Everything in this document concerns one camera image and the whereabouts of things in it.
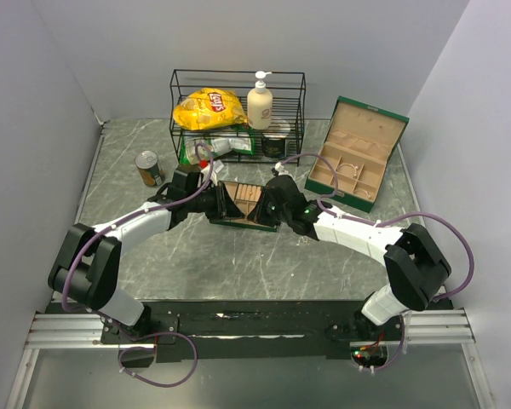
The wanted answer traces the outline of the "silver pearl bangle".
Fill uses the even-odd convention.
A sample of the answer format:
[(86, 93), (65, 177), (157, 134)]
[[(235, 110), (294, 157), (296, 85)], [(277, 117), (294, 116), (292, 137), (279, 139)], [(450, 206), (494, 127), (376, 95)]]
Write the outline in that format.
[(368, 200), (374, 200), (376, 197), (376, 194), (373, 191), (362, 187), (355, 188), (353, 193), (357, 196), (365, 197)]
[(356, 164), (340, 163), (336, 167), (336, 172), (343, 176), (347, 175), (348, 170), (350, 170), (349, 177), (356, 180), (359, 176), (359, 171), (360, 171), (360, 168)]

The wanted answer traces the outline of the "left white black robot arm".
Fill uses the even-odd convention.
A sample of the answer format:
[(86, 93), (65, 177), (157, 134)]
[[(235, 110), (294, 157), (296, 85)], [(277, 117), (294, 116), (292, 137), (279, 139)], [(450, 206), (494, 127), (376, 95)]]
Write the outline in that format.
[(95, 311), (121, 326), (121, 332), (140, 343), (152, 331), (151, 309), (118, 284), (122, 256), (152, 236), (165, 233), (191, 213), (210, 221), (235, 220), (244, 213), (234, 204), (216, 173), (199, 167), (178, 168), (138, 209), (110, 222), (71, 226), (49, 273), (48, 285), (69, 301)]

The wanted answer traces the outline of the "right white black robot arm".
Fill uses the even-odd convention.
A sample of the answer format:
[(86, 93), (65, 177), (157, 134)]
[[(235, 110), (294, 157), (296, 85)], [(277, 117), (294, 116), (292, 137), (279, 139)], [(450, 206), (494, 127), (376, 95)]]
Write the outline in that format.
[(426, 310), (451, 273), (424, 226), (378, 228), (356, 222), (328, 202), (306, 199), (290, 176), (272, 178), (247, 219), (270, 227), (285, 223), (301, 236), (344, 246), (386, 269), (388, 282), (371, 293), (352, 318), (364, 339), (376, 338), (399, 314)]

